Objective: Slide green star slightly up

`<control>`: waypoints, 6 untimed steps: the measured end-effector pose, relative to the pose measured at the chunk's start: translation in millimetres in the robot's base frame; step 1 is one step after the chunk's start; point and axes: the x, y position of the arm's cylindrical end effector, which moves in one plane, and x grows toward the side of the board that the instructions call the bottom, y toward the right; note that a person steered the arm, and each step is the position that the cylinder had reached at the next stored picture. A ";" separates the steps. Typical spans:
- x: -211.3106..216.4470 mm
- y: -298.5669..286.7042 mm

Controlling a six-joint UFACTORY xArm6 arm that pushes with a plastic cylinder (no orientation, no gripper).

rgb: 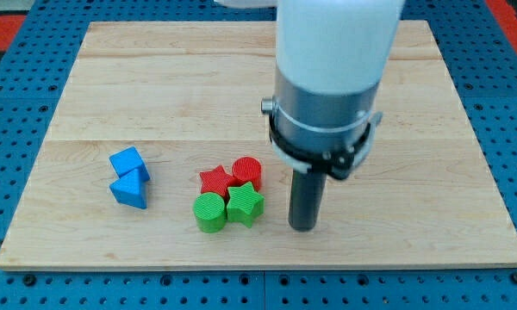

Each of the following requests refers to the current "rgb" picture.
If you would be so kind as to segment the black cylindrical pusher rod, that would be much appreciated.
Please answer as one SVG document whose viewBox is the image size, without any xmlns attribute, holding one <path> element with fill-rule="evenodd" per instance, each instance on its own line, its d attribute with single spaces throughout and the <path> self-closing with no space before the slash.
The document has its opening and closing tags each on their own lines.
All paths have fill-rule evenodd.
<svg viewBox="0 0 517 310">
<path fill-rule="evenodd" d="M 293 170 L 288 222 L 298 232 L 312 230 L 317 222 L 327 175 Z"/>
</svg>

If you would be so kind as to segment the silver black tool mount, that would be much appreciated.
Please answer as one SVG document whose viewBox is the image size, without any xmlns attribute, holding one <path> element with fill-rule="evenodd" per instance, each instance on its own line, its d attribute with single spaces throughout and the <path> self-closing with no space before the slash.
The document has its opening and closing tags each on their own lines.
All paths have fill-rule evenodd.
<svg viewBox="0 0 517 310">
<path fill-rule="evenodd" d="M 345 180 L 367 158 L 383 114 L 373 111 L 378 84 L 328 95 L 293 84 L 275 71 L 275 90 L 263 102 L 274 152 L 294 171 Z"/>
</svg>

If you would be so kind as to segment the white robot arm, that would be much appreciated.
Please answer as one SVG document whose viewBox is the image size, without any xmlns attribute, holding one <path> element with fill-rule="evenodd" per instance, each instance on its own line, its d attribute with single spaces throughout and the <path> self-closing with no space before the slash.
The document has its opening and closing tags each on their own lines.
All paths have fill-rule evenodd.
<svg viewBox="0 0 517 310">
<path fill-rule="evenodd" d="M 275 90 L 261 109 L 273 150 L 293 170 L 288 222 L 310 231 L 327 178 L 346 180 L 371 151 L 383 118 L 374 100 L 404 2 L 216 2 L 277 10 Z"/>
</svg>

